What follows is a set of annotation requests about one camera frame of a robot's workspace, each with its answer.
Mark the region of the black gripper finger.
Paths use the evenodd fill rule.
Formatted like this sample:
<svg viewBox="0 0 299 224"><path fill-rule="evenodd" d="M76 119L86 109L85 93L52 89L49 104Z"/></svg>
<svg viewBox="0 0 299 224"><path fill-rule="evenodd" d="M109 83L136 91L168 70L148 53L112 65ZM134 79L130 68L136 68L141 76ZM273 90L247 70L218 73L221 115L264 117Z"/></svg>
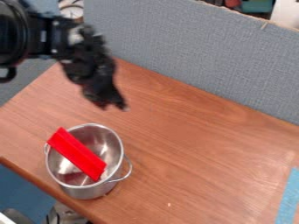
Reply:
<svg viewBox="0 0 299 224"><path fill-rule="evenodd" d="M128 111L129 107L126 105L126 101L120 94L116 86L113 83L110 83L104 92L102 92L102 106L101 108L105 109L109 105L114 106L121 111Z"/></svg>
<svg viewBox="0 0 299 224"><path fill-rule="evenodd" d="M102 110L108 106L108 86L102 82L88 82L81 87L82 96Z"/></svg>

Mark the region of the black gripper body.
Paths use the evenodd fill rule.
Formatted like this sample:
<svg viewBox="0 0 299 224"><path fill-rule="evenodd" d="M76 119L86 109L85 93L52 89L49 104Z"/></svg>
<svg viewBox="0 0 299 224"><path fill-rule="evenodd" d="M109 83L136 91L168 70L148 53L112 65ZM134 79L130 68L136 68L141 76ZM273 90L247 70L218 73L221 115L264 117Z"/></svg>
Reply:
<svg viewBox="0 0 299 224"><path fill-rule="evenodd" d="M70 82L93 88L110 88L116 63L108 53L102 36L89 25L72 30L65 54L58 57Z"/></svg>

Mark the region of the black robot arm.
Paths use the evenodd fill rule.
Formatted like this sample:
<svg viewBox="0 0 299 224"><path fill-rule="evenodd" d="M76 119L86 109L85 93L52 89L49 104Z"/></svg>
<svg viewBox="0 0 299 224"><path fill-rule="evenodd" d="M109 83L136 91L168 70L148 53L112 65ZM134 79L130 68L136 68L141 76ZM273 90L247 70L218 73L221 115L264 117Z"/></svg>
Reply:
<svg viewBox="0 0 299 224"><path fill-rule="evenodd" d="M114 84L117 64L94 28L40 13L26 0L0 0L0 69L6 71L0 83L14 78L17 66L28 59L56 60L68 80L97 107L128 109Z"/></svg>

